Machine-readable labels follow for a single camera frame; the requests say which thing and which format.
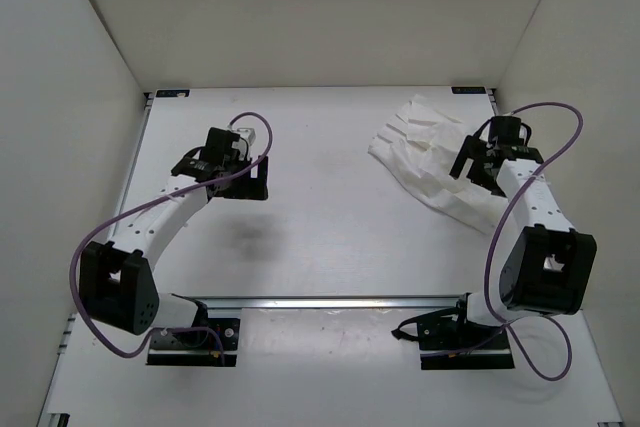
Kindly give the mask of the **white pleated skirt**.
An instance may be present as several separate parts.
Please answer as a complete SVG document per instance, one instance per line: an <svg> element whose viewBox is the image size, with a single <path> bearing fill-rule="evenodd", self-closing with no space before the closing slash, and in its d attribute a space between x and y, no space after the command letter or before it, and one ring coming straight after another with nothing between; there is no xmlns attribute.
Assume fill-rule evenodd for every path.
<svg viewBox="0 0 640 427"><path fill-rule="evenodd" d="M506 201L455 179L450 170L473 126L442 104L416 95L381 127L368 146L398 183L422 204L483 234L491 234Z"/></svg>

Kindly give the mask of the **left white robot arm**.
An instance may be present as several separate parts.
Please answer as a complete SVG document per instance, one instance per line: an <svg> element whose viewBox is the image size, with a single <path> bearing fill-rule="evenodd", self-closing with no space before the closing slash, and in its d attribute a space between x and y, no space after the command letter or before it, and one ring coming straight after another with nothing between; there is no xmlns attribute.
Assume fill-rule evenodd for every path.
<svg viewBox="0 0 640 427"><path fill-rule="evenodd" d="M134 335L169 327L188 345L208 336L196 302L160 294L154 268L169 243L212 199L264 201L268 161L253 162L249 127L210 128L206 142L171 169L156 205L132 215L106 242L91 241L79 260L79 299L88 316Z"/></svg>

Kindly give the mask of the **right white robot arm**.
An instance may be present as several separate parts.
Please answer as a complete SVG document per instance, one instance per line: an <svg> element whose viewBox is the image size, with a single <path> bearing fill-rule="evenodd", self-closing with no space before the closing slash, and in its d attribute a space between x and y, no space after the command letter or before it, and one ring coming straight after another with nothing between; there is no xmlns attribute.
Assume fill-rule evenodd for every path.
<svg viewBox="0 0 640 427"><path fill-rule="evenodd" d="M467 136L451 167L453 178L507 200L489 252L513 220L518 236L498 277L484 274L483 289L466 295L465 312L448 323L449 338L471 347L495 327L528 316L573 315L581 307L597 244L579 232L557 204L540 152L529 146L531 129L519 118L494 116Z"/></svg>

